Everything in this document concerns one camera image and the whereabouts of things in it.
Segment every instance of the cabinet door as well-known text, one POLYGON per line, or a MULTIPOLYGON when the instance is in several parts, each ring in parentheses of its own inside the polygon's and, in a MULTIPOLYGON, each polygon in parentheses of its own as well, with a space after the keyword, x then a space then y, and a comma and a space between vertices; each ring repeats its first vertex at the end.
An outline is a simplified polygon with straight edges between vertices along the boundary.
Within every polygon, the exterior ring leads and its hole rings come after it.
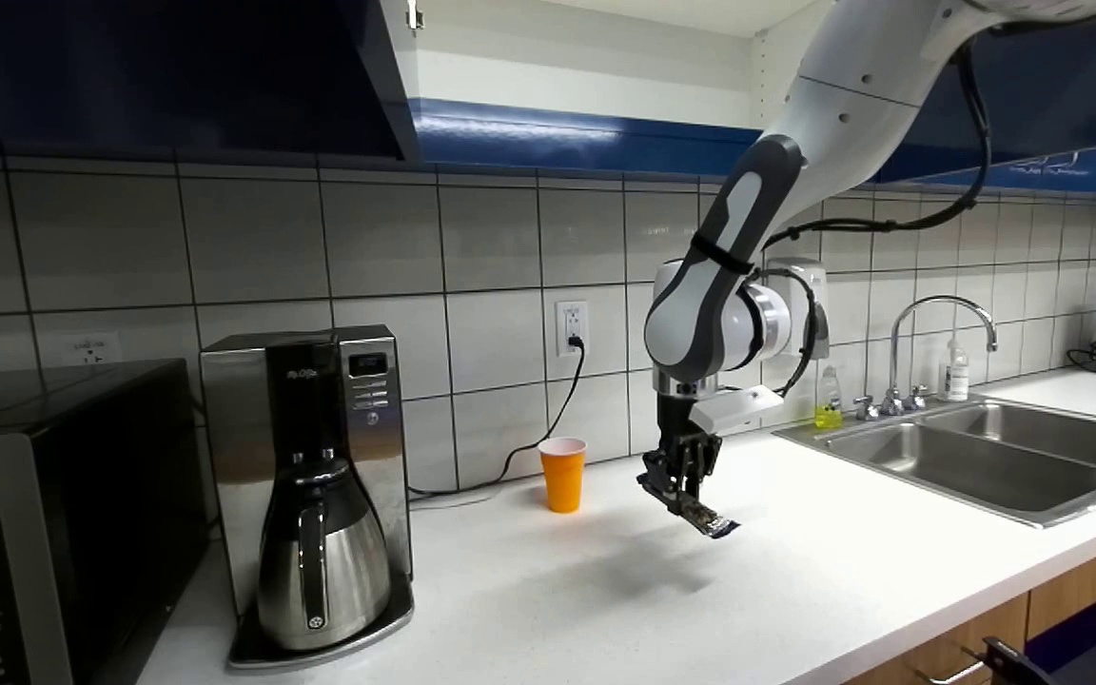
MULTIPOLYGON (((952 679, 975 658, 966 652, 980 652, 984 637, 995 637, 1006 644, 1022 644, 1027 633, 1027 596, 1011 596, 912 652, 907 652, 894 662, 875 665, 864 679, 851 679, 851 685, 928 685, 928 679, 952 679)), ((961 685, 988 685, 988 668, 970 675, 961 685)))
POLYGON ((1058 576, 1053 582, 1030 589, 1027 639, 1096 606, 1096 558, 1058 576))

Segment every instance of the kitchen counter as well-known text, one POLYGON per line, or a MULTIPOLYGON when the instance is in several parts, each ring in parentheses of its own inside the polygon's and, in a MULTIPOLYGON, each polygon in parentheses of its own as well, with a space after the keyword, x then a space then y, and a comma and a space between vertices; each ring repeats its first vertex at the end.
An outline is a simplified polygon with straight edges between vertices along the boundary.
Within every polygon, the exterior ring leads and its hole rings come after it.
MULTIPOLYGON (((1093 373, 988 394, 1096 414, 1093 373)), ((1030 529, 773 433, 728 440, 709 481, 740 520, 728 542, 669 516, 634 473, 590 469, 569 516, 536 481, 414 505, 414 620, 285 675, 225 675, 231 608, 209 557, 139 681, 829 685, 1096 557, 1096 505, 1030 529)))

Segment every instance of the plastic cup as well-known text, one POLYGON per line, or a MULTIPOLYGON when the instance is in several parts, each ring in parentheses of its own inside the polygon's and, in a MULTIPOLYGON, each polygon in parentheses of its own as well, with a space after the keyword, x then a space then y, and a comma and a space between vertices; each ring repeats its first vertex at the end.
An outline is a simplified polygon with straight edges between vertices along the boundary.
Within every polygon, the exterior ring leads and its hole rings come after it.
POLYGON ((586 440, 548 438, 540 440, 540 469, 548 483, 548 509, 576 514, 582 505, 586 440))

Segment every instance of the kitchen sink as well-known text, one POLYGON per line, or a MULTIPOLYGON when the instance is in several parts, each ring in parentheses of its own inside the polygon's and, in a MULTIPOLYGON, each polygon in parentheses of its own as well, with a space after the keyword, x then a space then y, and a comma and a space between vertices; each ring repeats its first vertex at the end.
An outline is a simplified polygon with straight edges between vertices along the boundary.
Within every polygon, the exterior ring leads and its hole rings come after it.
POLYGON ((1045 410, 984 400, 970 410, 932 414, 923 420, 923 426, 942 426, 942 429, 979 433, 988 440, 1065 452, 1074 459, 1096 463, 1096 421, 1075 420, 1075 414, 1045 414, 1045 410))
POLYGON ((979 400, 792 438, 1027 526, 1096 502, 1096 421, 1075 414, 979 400))

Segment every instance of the power cord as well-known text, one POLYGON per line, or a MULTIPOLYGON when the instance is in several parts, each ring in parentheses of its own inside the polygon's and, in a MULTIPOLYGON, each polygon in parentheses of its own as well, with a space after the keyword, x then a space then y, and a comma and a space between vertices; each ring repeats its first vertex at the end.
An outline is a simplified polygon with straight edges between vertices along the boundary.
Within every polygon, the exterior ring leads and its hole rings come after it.
POLYGON ((961 101, 966 101, 966 115, 970 115, 975 134, 979 134, 979 171, 975 171, 975 183, 947 209, 937 209, 937 212, 918 218, 918 222, 869 222, 869 218, 808 222, 808 223, 777 231, 759 250, 777 249, 781 241, 800 241, 801 231, 928 231, 928 230, 947 223, 960 212, 975 209, 995 153, 992 153, 992 131, 988 131, 984 101, 980 101, 980 86, 975 75, 970 41, 960 51, 956 61, 960 61, 961 101))
POLYGON ((582 379, 582 369, 586 369, 586 342, 577 334, 569 334, 567 342, 577 351, 577 364, 576 364, 569 389, 562 392, 562 402, 558 402, 555 420, 548 421, 548 429, 536 440, 526 440, 526 445, 511 448, 506 459, 501 459, 501 473, 494 481, 453 488, 453 492, 408 488, 408 496, 414 496, 414 502, 426 502, 426 499, 449 499, 449 496, 473 496, 473 492, 498 488, 511 477, 511 463, 512 463, 518 452, 531 452, 540 440, 548 440, 555 433, 562 410, 569 407, 569 400, 577 392, 577 379, 582 379))

